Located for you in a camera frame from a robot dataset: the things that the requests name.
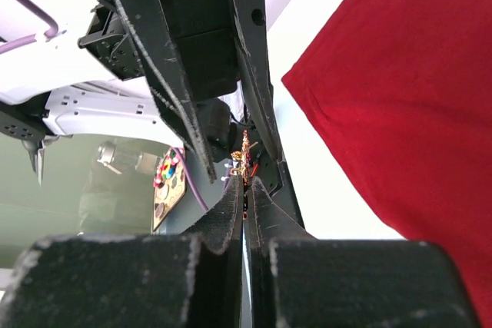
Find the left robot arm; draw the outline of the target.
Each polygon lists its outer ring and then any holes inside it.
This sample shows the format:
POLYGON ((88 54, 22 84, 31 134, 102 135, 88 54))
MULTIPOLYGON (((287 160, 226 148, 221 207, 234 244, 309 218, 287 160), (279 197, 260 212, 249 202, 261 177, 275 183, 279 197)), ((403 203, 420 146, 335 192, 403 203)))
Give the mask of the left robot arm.
POLYGON ((33 147, 108 134, 214 164, 282 159, 265 0, 1 0, 1 131, 33 147))

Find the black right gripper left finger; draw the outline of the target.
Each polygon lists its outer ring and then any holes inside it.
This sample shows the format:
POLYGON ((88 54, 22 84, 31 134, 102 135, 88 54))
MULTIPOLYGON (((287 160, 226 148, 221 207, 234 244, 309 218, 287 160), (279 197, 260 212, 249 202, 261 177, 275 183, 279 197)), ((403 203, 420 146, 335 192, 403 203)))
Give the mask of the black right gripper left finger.
POLYGON ((18 259, 3 327, 238 327, 243 180, 181 234, 58 235, 18 259))

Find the red t-shirt garment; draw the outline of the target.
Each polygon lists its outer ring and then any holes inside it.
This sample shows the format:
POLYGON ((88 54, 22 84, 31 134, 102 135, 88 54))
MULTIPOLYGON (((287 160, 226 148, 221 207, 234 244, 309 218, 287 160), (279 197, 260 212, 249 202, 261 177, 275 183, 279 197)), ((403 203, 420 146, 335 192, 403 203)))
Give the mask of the red t-shirt garment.
POLYGON ((354 188, 491 325, 491 0, 343 0, 282 79, 354 188))

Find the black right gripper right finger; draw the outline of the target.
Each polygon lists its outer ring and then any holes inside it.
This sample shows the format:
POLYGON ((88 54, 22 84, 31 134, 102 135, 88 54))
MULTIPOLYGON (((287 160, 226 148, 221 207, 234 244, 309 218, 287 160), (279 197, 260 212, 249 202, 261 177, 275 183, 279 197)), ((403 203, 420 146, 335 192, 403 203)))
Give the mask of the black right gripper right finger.
POLYGON ((457 268, 436 244, 319 240, 261 180, 248 191, 256 327, 478 327, 457 268))

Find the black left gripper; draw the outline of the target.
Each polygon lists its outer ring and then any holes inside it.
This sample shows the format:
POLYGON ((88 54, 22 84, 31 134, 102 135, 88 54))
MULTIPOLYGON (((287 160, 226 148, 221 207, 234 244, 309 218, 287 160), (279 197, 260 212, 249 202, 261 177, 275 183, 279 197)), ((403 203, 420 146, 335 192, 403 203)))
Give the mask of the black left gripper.
POLYGON ((264 147, 272 160, 282 160, 265 0, 229 0, 238 60, 228 0, 97 1, 78 47, 122 81, 140 78, 144 69, 161 119, 194 152, 211 183, 217 174, 194 98, 204 101, 234 92, 239 68, 244 101, 264 147))

